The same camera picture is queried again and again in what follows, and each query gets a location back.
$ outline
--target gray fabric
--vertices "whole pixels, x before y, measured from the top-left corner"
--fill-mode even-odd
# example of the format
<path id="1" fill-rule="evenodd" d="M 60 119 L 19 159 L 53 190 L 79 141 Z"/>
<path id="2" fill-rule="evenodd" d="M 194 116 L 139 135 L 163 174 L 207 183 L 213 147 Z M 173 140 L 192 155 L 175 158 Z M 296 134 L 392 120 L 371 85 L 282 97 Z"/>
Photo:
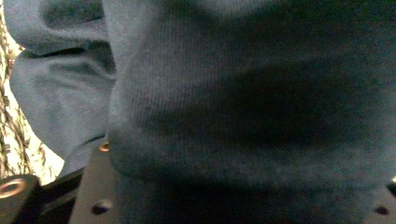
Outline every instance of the gray fabric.
<path id="1" fill-rule="evenodd" d="M 6 1 L 9 30 L 27 48 L 12 89 L 37 135 L 67 159 L 63 174 L 108 138 L 125 223 L 175 222 L 183 192 L 192 204 L 205 199 L 196 222 L 359 223 L 372 189 L 396 174 L 394 8 Z M 223 191 L 230 201 L 210 199 Z M 232 200 L 239 193 L 271 197 L 247 205 Z M 263 204 L 284 212 L 242 209 L 267 214 Z"/>

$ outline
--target woven texture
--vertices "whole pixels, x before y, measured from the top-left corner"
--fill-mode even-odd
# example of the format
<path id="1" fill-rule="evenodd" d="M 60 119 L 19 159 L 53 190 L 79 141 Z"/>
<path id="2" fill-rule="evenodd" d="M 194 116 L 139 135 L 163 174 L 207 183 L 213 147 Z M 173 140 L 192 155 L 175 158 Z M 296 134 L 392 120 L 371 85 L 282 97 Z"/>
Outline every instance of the woven texture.
<path id="1" fill-rule="evenodd" d="M 2 0 L 0 26 L 0 177 L 32 174 L 46 185 L 55 180 L 64 161 L 35 136 L 9 88 L 12 64 L 23 48 L 7 31 Z"/>

